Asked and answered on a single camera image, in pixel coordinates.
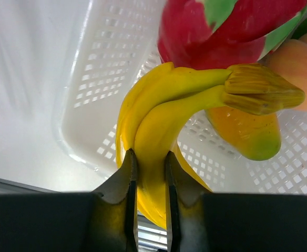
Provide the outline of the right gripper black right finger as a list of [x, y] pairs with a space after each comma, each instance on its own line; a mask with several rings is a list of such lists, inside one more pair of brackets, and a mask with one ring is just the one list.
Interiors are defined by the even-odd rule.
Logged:
[[179, 163], [173, 152], [165, 158], [168, 251], [207, 251], [201, 196], [208, 190]]

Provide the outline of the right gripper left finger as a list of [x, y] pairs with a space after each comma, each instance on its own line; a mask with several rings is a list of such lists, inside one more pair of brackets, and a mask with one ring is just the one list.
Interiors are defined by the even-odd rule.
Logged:
[[138, 251], [137, 170], [135, 152], [129, 149], [121, 167], [92, 191], [88, 251]]

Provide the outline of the yellow banana bunch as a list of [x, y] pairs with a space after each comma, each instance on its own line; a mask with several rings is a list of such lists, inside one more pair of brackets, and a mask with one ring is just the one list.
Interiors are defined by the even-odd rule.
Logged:
[[299, 106], [304, 91], [261, 64], [238, 64], [226, 69], [195, 70], [158, 65], [126, 94], [116, 127], [116, 164], [132, 149], [138, 162], [138, 210], [166, 228], [164, 161], [173, 152], [183, 169], [202, 179], [177, 149], [177, 138], [197, 112], [223, 106], [262, 116]]

